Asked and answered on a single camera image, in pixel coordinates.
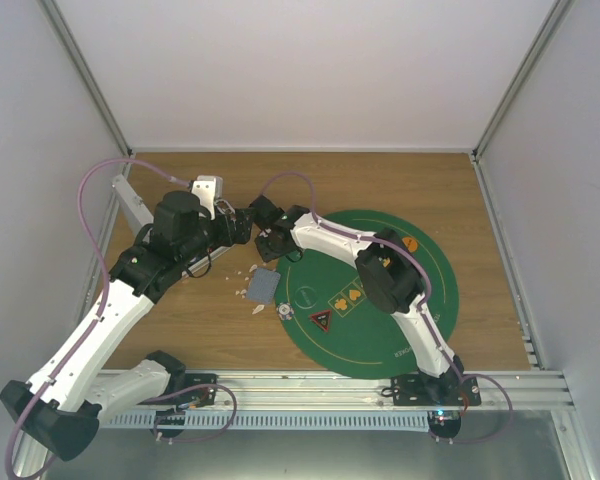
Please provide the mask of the clear round dealer button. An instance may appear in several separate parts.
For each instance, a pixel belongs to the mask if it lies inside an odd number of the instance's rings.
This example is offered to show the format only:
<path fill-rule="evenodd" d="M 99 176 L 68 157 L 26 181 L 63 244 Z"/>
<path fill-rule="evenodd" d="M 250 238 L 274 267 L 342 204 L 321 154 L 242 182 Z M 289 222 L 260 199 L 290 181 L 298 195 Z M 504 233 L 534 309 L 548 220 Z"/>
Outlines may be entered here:
<path fill-rule="evenodd" d="M 318 299 L 319 297 L 316 290 L 309 286 L 302 286 L 294 293 L 295 304 L 303 310 L 314 308 Z"/>

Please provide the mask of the black red triangular all-in button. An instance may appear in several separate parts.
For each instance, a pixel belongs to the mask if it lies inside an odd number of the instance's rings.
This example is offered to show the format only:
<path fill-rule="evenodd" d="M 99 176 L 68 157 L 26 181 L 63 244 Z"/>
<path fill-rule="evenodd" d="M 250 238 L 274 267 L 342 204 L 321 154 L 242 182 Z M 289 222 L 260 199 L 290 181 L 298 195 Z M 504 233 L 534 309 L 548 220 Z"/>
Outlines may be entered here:
<path fill-rule="evenodd" d="M 328 333 L 331 327 L 332 311 L 330 309 L 315 312 L 309 315 L 309 319 L 321 331 Z"/>

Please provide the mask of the orange big blind button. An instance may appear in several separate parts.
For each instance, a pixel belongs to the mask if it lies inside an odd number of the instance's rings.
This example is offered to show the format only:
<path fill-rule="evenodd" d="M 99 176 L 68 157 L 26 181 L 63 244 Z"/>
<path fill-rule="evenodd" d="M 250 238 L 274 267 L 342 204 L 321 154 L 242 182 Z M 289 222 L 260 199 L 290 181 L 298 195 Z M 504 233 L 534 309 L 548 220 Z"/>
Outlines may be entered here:
<path fill-rule="evenodd" d="M 402 239 L 402 241 L 403 241 L 407 251 L 410 253 L 416 252 L 419 248 L 419 242 L 413 236 L 406 236 Z"/>

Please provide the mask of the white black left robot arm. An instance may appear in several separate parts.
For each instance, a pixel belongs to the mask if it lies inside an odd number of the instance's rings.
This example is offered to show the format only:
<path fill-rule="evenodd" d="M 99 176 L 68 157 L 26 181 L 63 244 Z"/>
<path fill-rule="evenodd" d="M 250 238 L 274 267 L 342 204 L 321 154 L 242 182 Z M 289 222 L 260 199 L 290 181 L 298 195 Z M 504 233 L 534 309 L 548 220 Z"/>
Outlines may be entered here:
<path fill-rule="evenodd" d="M 166 291 L 210 262 L 221 247 L 246 244 L 255 211 L 202 205 L 198 196 L 172 191 L 157 204 L 133 244 L 105 274 L 89 313 L 58 352 L 26 382 L 11 380 L 0 399 L 23 431 L 53 455 L 70 461 L 92 442 L 102 423 L 136 404 L 173 404 L 186 391 L 185 366 L 155 351 L 134 369 L 96 385 L 102 366 L 135 324 Z"/>

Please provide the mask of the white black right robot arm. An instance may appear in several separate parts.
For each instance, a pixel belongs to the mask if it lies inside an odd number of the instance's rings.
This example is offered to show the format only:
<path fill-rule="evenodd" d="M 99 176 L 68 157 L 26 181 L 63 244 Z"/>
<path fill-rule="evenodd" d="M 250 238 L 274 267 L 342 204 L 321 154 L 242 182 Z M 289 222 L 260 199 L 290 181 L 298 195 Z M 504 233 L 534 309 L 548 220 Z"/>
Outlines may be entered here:
<path fill-rule="evenodd" d="M 429 309 L 431 281 L 397 232 L 356 230 L 301 206 L 285 211 L 264 195 L 249 207 L 260 229 L 255 243 L 263 260 L 313 250 L 355 268 L 366 297 L 393 318 L 409 343 L 427 400 L 444 405 L 457 395 L 463 366 Z"/>

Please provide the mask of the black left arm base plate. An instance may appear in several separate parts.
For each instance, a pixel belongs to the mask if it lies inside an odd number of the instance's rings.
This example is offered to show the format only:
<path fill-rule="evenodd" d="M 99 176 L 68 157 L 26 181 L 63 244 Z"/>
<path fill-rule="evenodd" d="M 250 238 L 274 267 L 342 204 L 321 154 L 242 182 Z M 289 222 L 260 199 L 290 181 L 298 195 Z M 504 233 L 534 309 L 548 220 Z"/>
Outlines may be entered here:
<path fill-rule="evenodd" d="M 144 400 L 141 405 L 212 404 L 217 380 L 218 376 L 214 373 L 185 372 L 171 379 L 162 395 Z"/>

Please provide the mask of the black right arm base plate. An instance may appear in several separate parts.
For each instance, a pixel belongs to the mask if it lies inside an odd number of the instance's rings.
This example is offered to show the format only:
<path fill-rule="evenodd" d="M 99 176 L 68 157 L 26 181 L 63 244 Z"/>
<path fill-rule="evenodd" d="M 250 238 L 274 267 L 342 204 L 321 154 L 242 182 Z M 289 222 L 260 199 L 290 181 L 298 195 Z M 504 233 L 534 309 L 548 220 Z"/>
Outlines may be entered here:
<path fill-rule="evenodd" d="M 482 399 L 474 380 L 462 386 L 458 380 L 444 383 L 439 380 L 425 381 L 419 374 L 405 374 L 390 379 L 381 395 L 390 398 L 395 406 L 480 406 Z"/>

